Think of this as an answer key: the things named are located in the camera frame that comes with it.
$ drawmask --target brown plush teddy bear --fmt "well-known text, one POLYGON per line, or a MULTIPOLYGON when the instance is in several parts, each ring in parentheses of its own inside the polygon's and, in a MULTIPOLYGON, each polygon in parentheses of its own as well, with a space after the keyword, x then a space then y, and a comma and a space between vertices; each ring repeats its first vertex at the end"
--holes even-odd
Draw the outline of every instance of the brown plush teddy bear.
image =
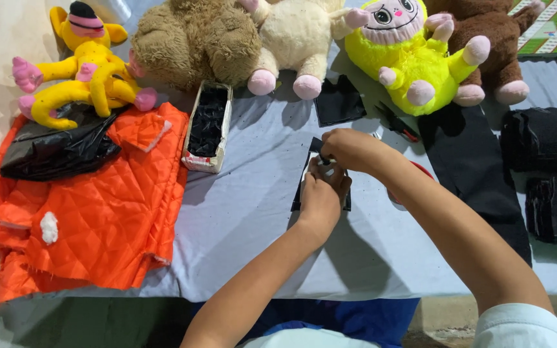
POLYGON ((253 73, 261 40, 236 0, 166 0, 131 38, 131 72, 189 91, 204 79, 237 85, 253 73))
POLYGON ((533 0, 513 16, 513 0, 424 0, 429 14, 447 12, 455 20, 455 32, 448 41, 451 54, 465 47, 471 38, 484 35, 491 41, 489 58, 464 82, 454 99, 470 107, 484 99, 483 87, 493 91, 496 99, 506 105, 522 102, 530 88, 523 82, 517 61, 517 42, 545 9, 540 0, 533 0))

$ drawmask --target pink plush paw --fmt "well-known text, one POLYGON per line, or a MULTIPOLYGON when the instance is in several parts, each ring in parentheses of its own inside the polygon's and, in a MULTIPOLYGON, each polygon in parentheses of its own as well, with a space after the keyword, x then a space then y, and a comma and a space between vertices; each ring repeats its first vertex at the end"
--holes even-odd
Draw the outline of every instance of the pink plush paw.
POLYGON ((481 65, 489 57, 490 50, 491 42, 487 36, 475 36, 465 46, 463 57, 469 66, 481 65))
POLYGON ((389 67, 379 68, 379 83, 390 86, 397 81, 397 74, 389 67))
POLYGON ((137 107, 139 111, 149 111, 156 105, 158 98, 159 94, 155 89, 151 87, 144 88, 137 92, 137 96, 134 99, 134 106, 137 107))
MULTIPOLYGON (((19 98, 19 110, 23 116, 27 117, 29 120, 34 120, 34 115, 32 115, 32 107, 36 102, 36 97, 33 95, 24 95, 19 98)), ((48 115, 52 118, 57 118, 57 111, 51 110, 48 115)))
POLYGON ((134 51, 132 48, 128 51, 128 65, 126 65, 126 69, 130 75, 135 77, 143 77, 146 74, 145 69, 134 57, 134 51))
POLYGON ((451 38, 453 31, 455 31, 455 22, 447 20, 445 23, 436 28, 433 32, 432 38, 440 42, 448 42, 448 39, 451 38))
POLYGON ((81 82, 90 82, 92 80, 93 72, 96 71, 98 66, 94 63, 83 63, 77 72, 75 79, 81 82))
POLYGON ((416 80, 407 90, 407 100, 417 107, 422 107, 433 99, 435 88, 424 80, 416 80))
POLYGON ((265 69, 259 69, 252 73, 248 81, 248 89, 254 95, 266 95, 274 91, 277 85, 277 78, 265 69))
POLYGON ((33 93, 44 81, 44 74, 37 66, 21 57, 12 58, 12 76, 20 90, 33 93))
POLYGON ((496 100, 505 105, 521 103, 528 98, 528 93, 530 87, 522 80, 507 83, 495 91, 496 100))
POLYGON ((446 23, 449 20, 453 20, 453 15, 449 13, 438 13, 430 15, 429 18, 425 21, 425 27, 429 29, 429 31, 434 32, 437 27, 446 23))
POLYGON ((473 107, 480 104, 484 100, 484 91, 479 85, 459 86, 457 95, 453 98, 453 102, 462 107, 473 107))
POLYGON ((238 2, 249 13, 255 12, 259 8, 259 0, 238 0, 238 2))
POLYGON ((352 29, 364 27, 369 22, 370 15, 362 9, 351 9, 345 16, 345 24, 352 29))
POLYGON ((293 91, 302 100, 312 100, 321 93, 321 81, 312 75, 302 75, 293 83, 293 91))
POLYGON ((541 14, 541 12, 545 11, 545 3, 541 0, 532 0, 532 2, 528 5, 532 8, 536 14, 541 14))

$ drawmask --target yellow plush toy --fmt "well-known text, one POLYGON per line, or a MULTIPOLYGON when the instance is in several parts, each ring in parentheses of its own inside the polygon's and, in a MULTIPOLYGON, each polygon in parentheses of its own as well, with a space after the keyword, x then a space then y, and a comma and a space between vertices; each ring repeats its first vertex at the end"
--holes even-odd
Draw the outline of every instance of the yellow plush toy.
POLYGON ((126 63, 113 55, 111 42, 123 42, 128 33, 121 25, 105 24, 80 1, 70 5, 70 15, 61 7, 50 11, 57 36, 74 55, 57 63, 33 65, 25 59, 12 59, 14 81, 25 93, 32 93, 43 82, 60 82, 35 95, 19 99, 19 109, 27 118, 56 130, 76 128, 74 121, 58 119, 56 109, 69 102, 93 105, 101 117, 111 115, 111 109, 128 103, 141 111, 153 108, 157 100, 154 89, 141 89, 128 73, 126 63))
POLYGON ((485 36, 473 37, 449 56, 453 18, 427 18, 422 0, 372 0, 362 8, 369 12, 368 23, 345 38, 345 50, 407 114, 427 115, 449 104, 459 83, 489 56, 485 36), (429 40, 425 28, 433 32, 429 40))

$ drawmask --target plush toy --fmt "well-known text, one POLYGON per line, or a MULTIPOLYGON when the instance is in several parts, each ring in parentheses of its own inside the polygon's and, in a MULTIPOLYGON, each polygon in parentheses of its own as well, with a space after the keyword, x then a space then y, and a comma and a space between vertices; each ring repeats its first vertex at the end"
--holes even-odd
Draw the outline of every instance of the plush toy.
POLYGON ((20 111, 27 118, 56 130, 76 128, 74 121, 57 118, 56 109, 69 102, 85 102, 96 107, 101 117, 111 115, 111 109, 128 103, 141 111, 154 107, 157 92, 141 89, 128 73, 124 61, 113 55, 111 41, 123 42, 128 34, 116 24, 104 24, 92 8, 80 1, 70 5, 70 15, 61 7, 50 11, 51 23, 57 36, 74 55, 57 63, 37 66, 25 59, 12 59, 14 81, 25 93, 32 93, 43 82, 74 79, 50 86, 35 95, 20 97, 20 111))
POLYGON ((430 13, 449 12, 455 20, 455 32, 448 41, 451 53, 457 52, 474 35, 491 41, 489 58, 461 83, 454 101, 464 107, 478 105, 484 99, 481 86, 494 92, 507 105, 522 102, 530 88, 523 82, 517 61, 519 36, 534 24, 545 3, 533 0, 528 6, 508 16, 513 0, 425 0, 430 13))
POLYGON ((131 43, 136 76, 180 91, 203 80, 246 81, 261 49, 257 28, 235 0, 166 0, 143 14, 131 43))
POLYGON ((427 115, 450 103, 459 83, 489 54, 487 37, 475 36, 448 56, 453 19, 449 14, 427 18, 422 0, 373 0, 363 9, 367 24, 345 38, 345 50, 407 114, 427 115), (429 40, 425 28, 433 32, 429 40))
POLYGON ((332 39, 339 40, 364 25, 368 13, 344 9, 345 0, 238 0, 260 26, 263 47, 249 82, 256 95, 274 91, 280 69, 298 71, 293 90, 315 99, 326 78, 332 39))

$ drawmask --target hand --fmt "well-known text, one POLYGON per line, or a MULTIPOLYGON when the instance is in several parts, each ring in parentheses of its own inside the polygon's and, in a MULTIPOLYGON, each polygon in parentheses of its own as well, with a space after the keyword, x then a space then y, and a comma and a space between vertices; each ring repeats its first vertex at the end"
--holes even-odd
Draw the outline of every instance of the hand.
POLYGON ((337 129, 322 136, 324 146, 321 155, 336 159, 347 169, 372 174, 376 159, 384 149, 390 147, 373 136, 350 129, 337 129))
POLYGON ((334 173, 326 182, 319 172, 317 158, 311 159, 309 172, 305 174, 298 224, 307 225, 320 246, 336 226, 350 186, 352 179, 345 176, 345 170, 339 165, 334 165, 334 173))

